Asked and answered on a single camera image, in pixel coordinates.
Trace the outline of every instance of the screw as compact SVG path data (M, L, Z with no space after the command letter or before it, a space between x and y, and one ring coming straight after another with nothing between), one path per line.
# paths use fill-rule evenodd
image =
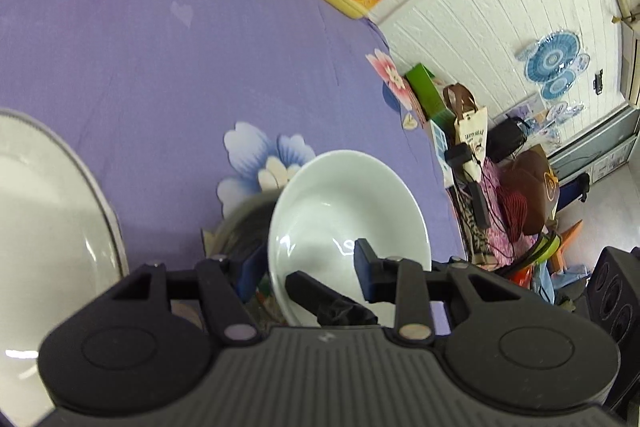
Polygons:
M398 333L408 341L423 341L431 336L431 328L424 324L405 324Z
M249 324L232 324L225 328L225 336L232 341L249 341L258 331Z
M333 333L323 333L322 335L318 335L318 340L324 343L333 342L337 337Z

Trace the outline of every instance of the white plate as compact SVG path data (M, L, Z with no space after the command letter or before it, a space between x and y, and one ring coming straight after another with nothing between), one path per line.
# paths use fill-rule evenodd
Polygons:
M287 322L317 326L284 288L302 270L370 308L392 327L395 306L365 302L353 267L353 245L366 238L377 256L404 257L431 269L427 229L418 204L398 175L356 151L332 151L303 166L284 188L269 229L269 270Z
M14 425L51 408L36 367L46 334L127 272L87 168L41 124L0 111L0 410Z

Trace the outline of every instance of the blue fan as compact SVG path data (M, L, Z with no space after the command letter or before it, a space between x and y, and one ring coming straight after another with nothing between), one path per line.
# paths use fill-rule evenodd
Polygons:
M564 70L555 80L546 83L542 88L542 98L555 100L566 93L575 82L575 73L572 70Z
M578 35L568 31L551 33L540 39L538 44L524 70L529 80L539 84L546 84L560 75L580 51Z

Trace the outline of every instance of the black bag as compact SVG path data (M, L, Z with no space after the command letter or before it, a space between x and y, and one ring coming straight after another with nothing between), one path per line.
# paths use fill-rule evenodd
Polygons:
M500 122L486 135L486 155L493 163L500 163L513 154L527 141L527 133L522 130L530 129L522 118L507 118Z

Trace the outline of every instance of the black speaker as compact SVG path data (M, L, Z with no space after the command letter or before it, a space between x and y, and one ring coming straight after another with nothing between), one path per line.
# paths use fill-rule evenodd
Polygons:
M626 419L640 385L640 261L631 253L605 248L587 285L591 320L618 343L620 372L605 406Z

